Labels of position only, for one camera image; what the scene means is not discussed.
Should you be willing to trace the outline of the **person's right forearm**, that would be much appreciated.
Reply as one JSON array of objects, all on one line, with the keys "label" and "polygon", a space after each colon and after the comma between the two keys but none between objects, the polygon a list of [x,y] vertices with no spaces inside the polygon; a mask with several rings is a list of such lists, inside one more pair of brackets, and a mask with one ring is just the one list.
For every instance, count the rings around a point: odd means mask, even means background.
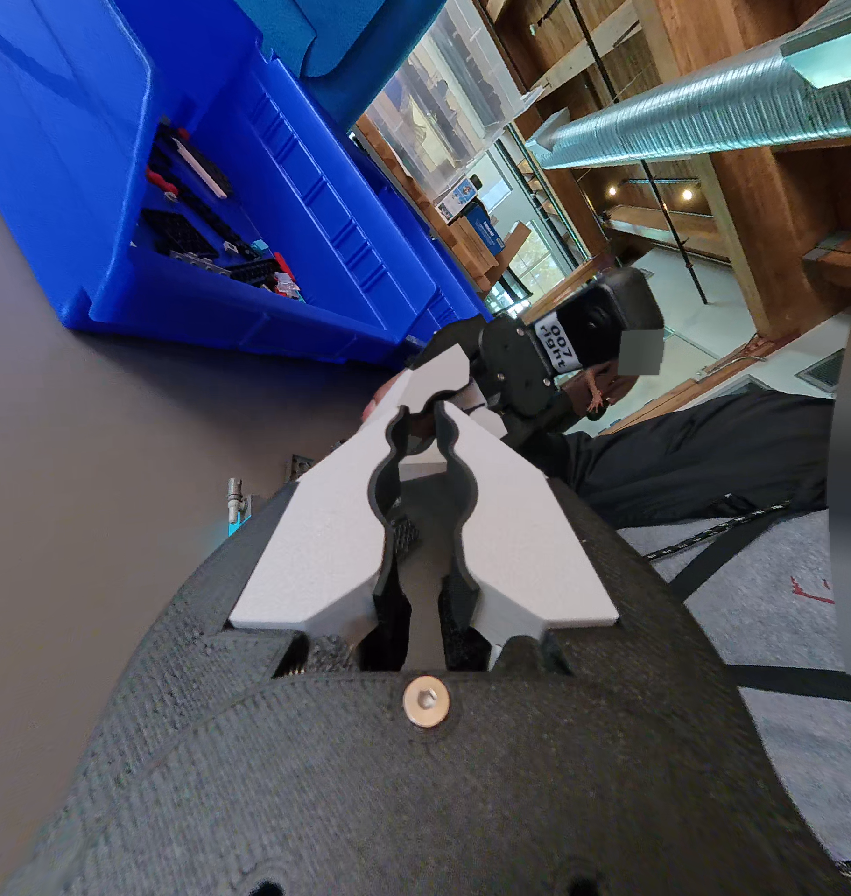
[{"label": "person's right forearm", "polygon": [[827,508],[834,399],[709,399],[614,434],[538,433],[520,454],[616,530]]}]

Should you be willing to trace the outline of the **grey desk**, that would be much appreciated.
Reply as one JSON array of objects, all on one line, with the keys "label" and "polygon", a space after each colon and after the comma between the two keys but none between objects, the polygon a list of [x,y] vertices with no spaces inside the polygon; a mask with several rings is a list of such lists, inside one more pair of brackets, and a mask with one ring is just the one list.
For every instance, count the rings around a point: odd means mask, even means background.
[{"label": "grey desk", "polygon": [[221,543],[389,376],[76,332],[0,215],[0,887],[65,798],[120,674]]}]

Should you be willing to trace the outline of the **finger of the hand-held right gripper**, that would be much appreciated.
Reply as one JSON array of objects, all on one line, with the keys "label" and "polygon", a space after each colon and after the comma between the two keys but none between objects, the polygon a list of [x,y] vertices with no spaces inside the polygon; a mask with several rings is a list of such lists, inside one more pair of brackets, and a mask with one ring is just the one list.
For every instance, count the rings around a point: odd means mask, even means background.
[{"label": "finger of the hand-held right gripper", "polygon": [[407,368],[408,376],[398,380],[365,424],[393,419],[397,409],[412,415],[423,413],[436,397],[453,396],[470,380],[470,361],[464,349],[452,346],[416,368]]},{"label": "finger of the hand-held right gripper", "polygon": [[455,393],[453,404],[498,439],[503,439],[508,434],[501,415],[488,407],[487,398],[476,382],[469,382],[464,389]]}]

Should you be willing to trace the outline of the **pile of mixed toy bricks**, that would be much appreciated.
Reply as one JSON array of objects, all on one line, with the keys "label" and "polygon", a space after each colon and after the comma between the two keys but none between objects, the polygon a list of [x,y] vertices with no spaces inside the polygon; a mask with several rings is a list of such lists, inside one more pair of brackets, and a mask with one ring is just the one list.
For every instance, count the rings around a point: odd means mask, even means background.
[{"label": "pile of mixed toy bricks", "polygon": [[299,303],[305,298],[285,258],[240,207],[230,180],[168,118],[156,126],[134,246]]}]

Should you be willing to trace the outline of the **small picture card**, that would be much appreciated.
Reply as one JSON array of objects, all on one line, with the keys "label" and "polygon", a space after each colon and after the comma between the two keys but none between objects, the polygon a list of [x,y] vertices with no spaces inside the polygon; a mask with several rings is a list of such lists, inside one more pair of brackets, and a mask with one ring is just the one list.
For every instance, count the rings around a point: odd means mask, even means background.
[{"label": "small picture card", "polygon": [[452,221],[464,214],[464,210],[478,199],[482,186],[477,175],[461,178],[436,204],[435,208],[442,220],[450,225]]}]

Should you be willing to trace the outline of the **blue cardboard box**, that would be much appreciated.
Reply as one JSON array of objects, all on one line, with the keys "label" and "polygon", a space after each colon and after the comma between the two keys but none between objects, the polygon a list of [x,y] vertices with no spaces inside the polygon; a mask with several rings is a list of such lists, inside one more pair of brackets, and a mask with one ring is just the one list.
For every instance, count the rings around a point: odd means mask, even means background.
[{"label": "blue cardboard box", "polygon": [[491,255],[498,255],[505,244],[494,227],[491,217],[480,201],[473,200],[463,212],[464,218],[476,231],[477,236],[485,244]]}]

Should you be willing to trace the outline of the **blue plastic bin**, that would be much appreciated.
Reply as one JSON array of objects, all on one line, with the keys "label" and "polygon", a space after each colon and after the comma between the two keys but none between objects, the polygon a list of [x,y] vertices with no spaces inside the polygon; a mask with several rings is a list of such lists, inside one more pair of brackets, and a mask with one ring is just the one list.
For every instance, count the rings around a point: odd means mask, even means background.
[{"label": "blue plastic bin", "polygon": [[450,251],[431,234],[427,222],[400,195],[379,165],[364,151],[352,130],[348,135],[348,141],[354,146],[353,149],[348,149],[354,164],[373,189],[376,199],[386,210],[388,217],[396,225],[418,261],[438,284],[454,318],[464,319],[477,314],[489,316],[483,299],[478,296],[465,273],[457,266]]},{"label": "blue plastic bin", "polygon": [[338,363],[419,349],[132,245],[163,117],[264,239],[242,103],[257,58],[234,2],[0,2],[0,213],[55,314],[72,330]]},{"label": "blue plastic bin", "polygon": [[306,305],[383,330],[394,344],[426,342],[455,319],[459,290],[408,205],[281,62],[257,58],[249,78],[242,103],[262,181],[255,216]]}]

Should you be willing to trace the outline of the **person's right hand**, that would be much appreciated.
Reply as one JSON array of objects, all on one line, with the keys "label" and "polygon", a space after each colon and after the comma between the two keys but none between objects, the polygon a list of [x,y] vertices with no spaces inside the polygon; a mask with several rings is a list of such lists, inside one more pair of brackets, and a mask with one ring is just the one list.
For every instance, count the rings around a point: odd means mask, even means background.
[{"label": "person's right hand", "polygon": [[396,375],[392,376],[388,379],[384,384],[382,384],[375,392],[373,397],[370,399],[368,404],[365,406],[362,415],[361,415],[361,426],[365,424],[374,411],[378,408],[380,403],[384,400],[384,398],[389,394],[391,389],[397,383],[398,380],[403,381],[405,377],[408,376],[408,371],[404,370]]}]

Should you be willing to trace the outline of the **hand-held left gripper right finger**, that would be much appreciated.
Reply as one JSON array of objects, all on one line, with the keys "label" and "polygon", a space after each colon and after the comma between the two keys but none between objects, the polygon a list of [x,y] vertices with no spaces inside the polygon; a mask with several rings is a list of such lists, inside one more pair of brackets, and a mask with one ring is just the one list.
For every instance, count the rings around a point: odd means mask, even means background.
[{"label": "hand-held left gripper right finger", "polygon": [[459,508],[453,558],[464,591],[452,617],[487,642],[487,669],[511,639],[616,625],[548,478],[455,405],[439,402],[434,421]]}]

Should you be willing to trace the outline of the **grey sweatshirt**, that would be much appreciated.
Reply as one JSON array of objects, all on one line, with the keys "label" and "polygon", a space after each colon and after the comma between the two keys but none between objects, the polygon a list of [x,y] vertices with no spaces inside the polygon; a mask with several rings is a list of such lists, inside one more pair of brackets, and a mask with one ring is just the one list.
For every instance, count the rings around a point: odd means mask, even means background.
[{"label": "grey sweatshirt", "polygon": [[[722,660],[843,673],[826,510],[775,522],[686,601]],[[779,778],[851,881],[851,701],[741,688]]]}]

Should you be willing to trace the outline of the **clear plastic drawer stack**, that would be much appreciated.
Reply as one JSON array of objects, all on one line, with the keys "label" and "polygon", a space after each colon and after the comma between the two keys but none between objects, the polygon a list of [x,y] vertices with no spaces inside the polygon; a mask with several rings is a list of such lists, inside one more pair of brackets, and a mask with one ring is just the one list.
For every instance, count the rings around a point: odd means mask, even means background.
[{"label": "clear plastic drawer stack", "polygon": [[479,2],[449,1],[365,116],[436,204],[542,92],[519,86]]}]

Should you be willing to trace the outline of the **silver ventilation duct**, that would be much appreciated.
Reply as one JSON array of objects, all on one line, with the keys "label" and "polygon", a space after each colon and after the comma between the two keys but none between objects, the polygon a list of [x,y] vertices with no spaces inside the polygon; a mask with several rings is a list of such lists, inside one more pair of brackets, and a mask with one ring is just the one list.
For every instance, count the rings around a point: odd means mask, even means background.
[{"label": "silver ventilation duct", "polygon": [[801,27],[527,141],[541,168],[592,168],[851,138],[851,2]]}]

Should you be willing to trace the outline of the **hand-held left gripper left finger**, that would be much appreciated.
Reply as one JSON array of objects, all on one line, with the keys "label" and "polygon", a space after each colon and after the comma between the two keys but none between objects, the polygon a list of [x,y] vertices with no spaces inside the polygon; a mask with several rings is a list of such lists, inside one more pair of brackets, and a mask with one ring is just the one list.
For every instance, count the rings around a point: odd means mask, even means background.
[{"label": "hand-held left gripper left finger", "polygon": [[366,670],[404,666],[411,606],[391,512],[409,419],[408,407],[390,409],[300,477],[230,613],[233,629],[338,637]]}]

